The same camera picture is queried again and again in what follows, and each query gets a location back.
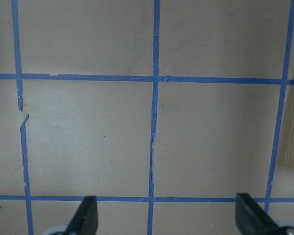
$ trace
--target floor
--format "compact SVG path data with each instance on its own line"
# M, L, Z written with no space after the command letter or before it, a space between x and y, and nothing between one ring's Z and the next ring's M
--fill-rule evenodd
M294 224L294 0L0 0L0 235Z

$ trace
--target metal screw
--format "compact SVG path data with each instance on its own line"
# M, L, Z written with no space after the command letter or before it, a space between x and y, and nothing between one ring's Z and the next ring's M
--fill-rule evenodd
M286 234L287 234L287 235L294 235L294 229L288 228L288 229L286 230Z

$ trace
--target vertical blue tape strip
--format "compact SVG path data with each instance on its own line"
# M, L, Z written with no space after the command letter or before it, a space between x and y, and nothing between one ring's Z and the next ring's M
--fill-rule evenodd
M157 133L157 110L159 88L159 28L160 28L160 0L154 1L153 15L153 82L151 103L151 135L150 135L150 164L149 164L149 209L147 235L152 235L154 184L153 184L153 146Z
M285 46L284 65L283 65L283 73L282 73L282 84L281 84L281 91L280 91L280 98L279 98L279 105L278 105L278 113L277 113L276 124L275 124L273 147L272 147L271 162L270 162L270 168L269 168L269 176L268 176L266 199L265 199L265 211L267 213L269 212L269 206L270 206L275 162L276 162L276 157L277 157L278 148L279 148L279 139L280 139L280 131L281 131L281 125L282 125L285 92L286 92L286 87L288 84L288 73L289 73L290 55L291 55L291 47L292 47L293 27L294 27L294 0L291 0L288 34L287 34L287 40L286 40L286 46Z
M19 18L18 18L18 1L12 0L12 22L13 22L13 38L14 38L14 56L15 56L15 71L16 85L18 89L18 104L19 110L23 110L23 82L22 82L22 65L20 52L20 33L19 33Z
M29 119L29 115L26 115L26 118L23 124L20 127L21 131L21 145L22 145L22 155L23 155L23 168L24 168L24 183L25 183L25 200L26 200L26 214L27 214L27 225L28 225L28 234L33 235L33 219L31 212L31 197L30 197L30 186L29 186L29 175L28 175L28 158L27 158L27 146L26 146L26 128L25 123Z

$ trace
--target blue tape grid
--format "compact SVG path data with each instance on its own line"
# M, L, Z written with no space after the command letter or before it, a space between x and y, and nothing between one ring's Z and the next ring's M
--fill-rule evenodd
M283 115L286 87L288 85L294 85L294 80L288 80L288 70L289 70L290 53L291 53L291 46L292 46L292 35L293 35L293 27L294 27L294 0L291 0L291 5L290 5L290 15L289 15L288 33L287 33L287 42L286 42L286 49L285 49L282 79L159 76L160 0L155 0L154 2L153 76L79 75L79 74L49 75L49 74L22 73L19 23L18 23L18 2L17 0L11 0L11 1L12 1L12 19L13 19L16 74L0 73L0 79L15 79L17 81L18 106L20 111L22 111L23 109L23 98L22 98L23 79L153 82L148 197L98 196L97 197L98 201L149 202L147 235L152 235L153 203L154 202L188 202L188 203L191 203L191 202L234 203L235 202L235 198L154 197L153 145L154 145L154 138L156 135L156 126L157 126L158 87L159 87L159 82L174 81L174 82L193 82L193 83L271 84L271 85L281 86L266 197L255 198L255 200L260 203L265 203L265 210L267 212L269 210L270 203L294 203L294 198L271 198L271 189L272 189L275 161L277 157L277 150L278 150L278 144L279 144L279 135L280 135L281 124L282 124L282 115ZM28 233L29 235L33 235L31 201L81 201L83 197L80 197L80 196L31 196L30 195L29 176L28 176L28 167L27 167L28 159L27 159L27 148L26 148L26 132L25 132L25 123L27 120L28 120L28 115L26 116L24 123L20 127L23 165L24 165L25 196L0 195L0 200L26 201Z
M275 168L275 162L276 162L276 157L277 157L278 148L279 148L279 139L280 139L280 131L281 131L281 125L282 125L285 92L286 92L286 87L288 84L293 27L294 27L294 0L291 0L288 33L287 33L287 39L286 39L283 73L282 73L282 83L281 83L281 90L280 90L280 97L279 97L278 112L276 117L274 138L273 138L273 147L272 147L272 154L271 154L271 161L270 161L270 168L269 168L269 175L268 175L267 190L266 190L265 211L267 213L269 212L269 206L270 206L271 190L272 190L273 177L274 177L274 168Z

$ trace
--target black object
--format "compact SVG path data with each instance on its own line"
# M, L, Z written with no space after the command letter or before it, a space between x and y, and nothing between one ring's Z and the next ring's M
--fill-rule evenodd
M51 235L95 235L98 228L97 199L84 197L65 232Z
M294 227L279 227L247 193L236 194L235 222L242 235L294 235Z

